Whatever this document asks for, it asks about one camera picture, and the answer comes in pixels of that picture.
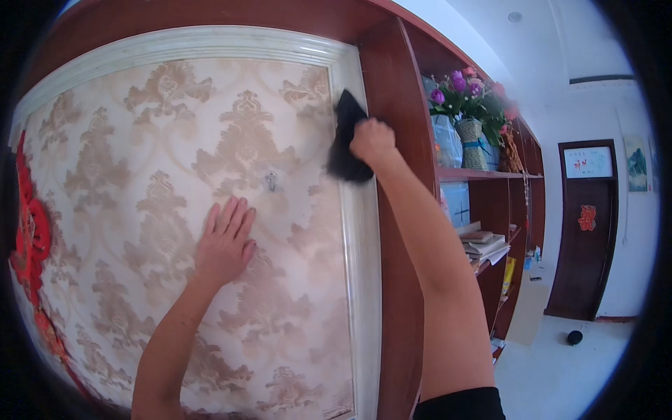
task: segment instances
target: ceiling light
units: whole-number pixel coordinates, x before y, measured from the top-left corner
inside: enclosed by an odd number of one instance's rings
[[[520,22],[523,19],[523,15],[518,13],[517,11],[512,11],[509,13],[509,20],[511,22]]]

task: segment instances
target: damask pattern wallpaper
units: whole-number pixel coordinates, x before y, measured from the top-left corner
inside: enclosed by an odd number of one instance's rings
[[[52,223],[41,298],[92,394],[130,407],[142,350],[193,272],[206,212],[235,194],[257,208],[257,253],[199,328],[185,412],[331,419],[353,409],[339,190],[324,169],[328,77],[274,60],[172,61],[82,84],[21,124]]]

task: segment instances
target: wooden door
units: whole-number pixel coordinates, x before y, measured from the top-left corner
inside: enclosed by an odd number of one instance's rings
[[[567,177],[566,156],[581,156],[581,153],[597,148],[607,151],[605,147],[609,148],[611,155],[610,162],[607,162],[612,166],[611,176],[592,177],[587,173],[588,177]],[[544,313],[592,321],[609,276],[616,242],[618,178],[613,165],[614,142],[560,143],[559,148],[562,162],[562,239],[558,269]],[[580,166],[586,159],[577,161]]]

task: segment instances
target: purple flower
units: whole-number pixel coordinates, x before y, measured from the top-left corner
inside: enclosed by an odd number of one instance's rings
[[[469,90],[471,90],[471,94],[474,96],[478,96],[480,94],[480,91],[482,90],[480,88],[480,85],[478,83],[472,83],[469,86]]]
[[[439,105],[443,104],[443,102],[446,101],[446,97],[444,96],[444,93],[441,92],[441,89],[434,89],[431,92],[431,95],[429,96],[429,98],[432,101],[438,103]]]
[[[450,72],[450,81],[453,82],[453,86],[455,87],[455,90],[458,92],[463,91],[464,88],[466,87],[466,81],[462,76],[462,72],[459,70]]]

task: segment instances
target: woven vase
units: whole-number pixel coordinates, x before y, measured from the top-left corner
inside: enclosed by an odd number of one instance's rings
[[[488,163],[485,160],[483,148],[465,147],[466,143],[478,142],[483,125],[476,118],[465,118],[455,122],[455,131],[460,135],[462,141],[462,167],[466,169],[478,169],[487,171]]]

